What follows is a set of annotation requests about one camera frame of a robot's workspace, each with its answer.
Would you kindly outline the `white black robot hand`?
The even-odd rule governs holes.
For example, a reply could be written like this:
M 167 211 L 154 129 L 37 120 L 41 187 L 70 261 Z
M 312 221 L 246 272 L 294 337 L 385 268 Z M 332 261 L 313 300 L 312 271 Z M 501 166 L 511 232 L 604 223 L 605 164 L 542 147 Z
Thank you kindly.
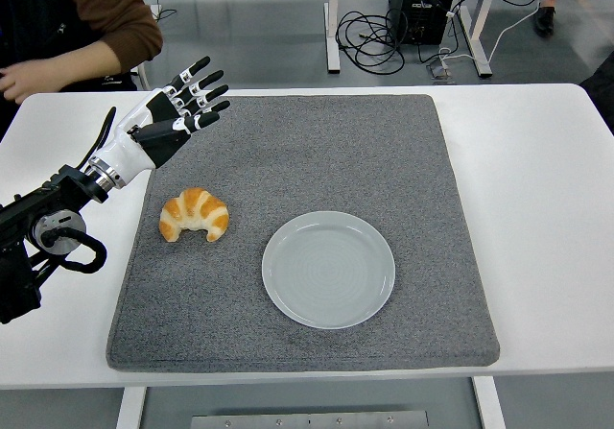
M 87 160 L 85 173 L 106 190 L 121 189 L 141 172 L 162 166 L 194 133 L 218 121 L 229 107 L 229 101 L 222 99 L 228 86 L 210 86 L 224 72 L 195 79 L 210 61 L 208 56 L 201 58 L 147 93 L 117 124 L 110 140 Z

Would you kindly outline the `person's hand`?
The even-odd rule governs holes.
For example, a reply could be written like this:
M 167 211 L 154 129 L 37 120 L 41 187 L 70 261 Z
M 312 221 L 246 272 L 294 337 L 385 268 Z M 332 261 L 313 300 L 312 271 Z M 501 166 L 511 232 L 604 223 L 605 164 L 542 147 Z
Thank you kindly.
M 49 67 L 44 60 L 30 60 L 1 69 L 1 94 L 8 102 L 18 105 L 29 96 L 52 91 Z

